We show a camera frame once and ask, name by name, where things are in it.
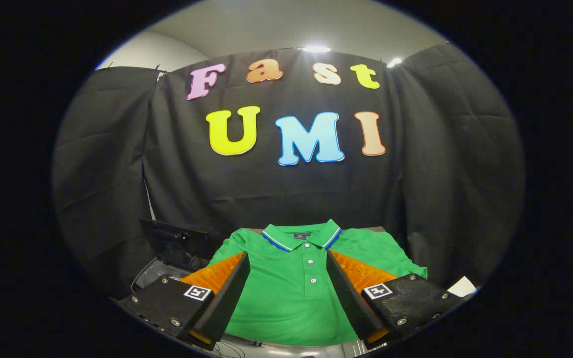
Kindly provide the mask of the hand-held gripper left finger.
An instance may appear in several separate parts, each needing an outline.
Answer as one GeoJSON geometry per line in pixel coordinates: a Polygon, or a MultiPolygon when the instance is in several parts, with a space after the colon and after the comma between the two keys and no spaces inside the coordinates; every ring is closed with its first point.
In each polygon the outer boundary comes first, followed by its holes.
{"type": "Polygon", "coordinates": [[[185,278],[161,275],[117,302],[162,335],[211,351],[223,338],[250,274],[246,251],[185,278]]]}

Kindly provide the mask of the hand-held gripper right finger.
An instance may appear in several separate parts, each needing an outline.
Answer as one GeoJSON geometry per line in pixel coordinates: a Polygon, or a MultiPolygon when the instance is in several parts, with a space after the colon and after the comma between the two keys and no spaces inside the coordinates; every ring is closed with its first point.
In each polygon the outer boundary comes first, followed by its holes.
{"type": "Polygon", "coordinates": [[[327,252],[326,270],[353,331],[368,349],[416,335],[466,301],[418,274],[397,277],[336,250],[327,252]]]}

